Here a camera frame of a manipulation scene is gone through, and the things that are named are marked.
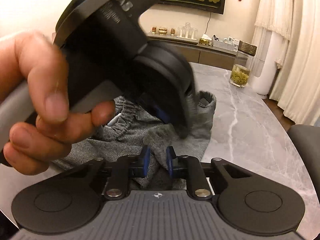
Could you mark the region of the person left hand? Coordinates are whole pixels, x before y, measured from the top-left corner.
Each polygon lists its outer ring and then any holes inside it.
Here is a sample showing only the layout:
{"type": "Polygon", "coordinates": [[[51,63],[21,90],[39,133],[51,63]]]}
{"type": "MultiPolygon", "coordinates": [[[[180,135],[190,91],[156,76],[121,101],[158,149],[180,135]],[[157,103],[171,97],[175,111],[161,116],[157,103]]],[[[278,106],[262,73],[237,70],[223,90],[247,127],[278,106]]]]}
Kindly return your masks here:
{"type": "Polygon", "coordinates": [[[38,31],[1,37],[1,100],[23,81],[37,112],[36,124],[14,124],[3,148],[7,162],[23,175],[46,171],[51,161],[66,157],[72,144],[95,133],[115,116],[114,101],[89,113],[70,113],[68,65],[59,48],[38,31]]]}

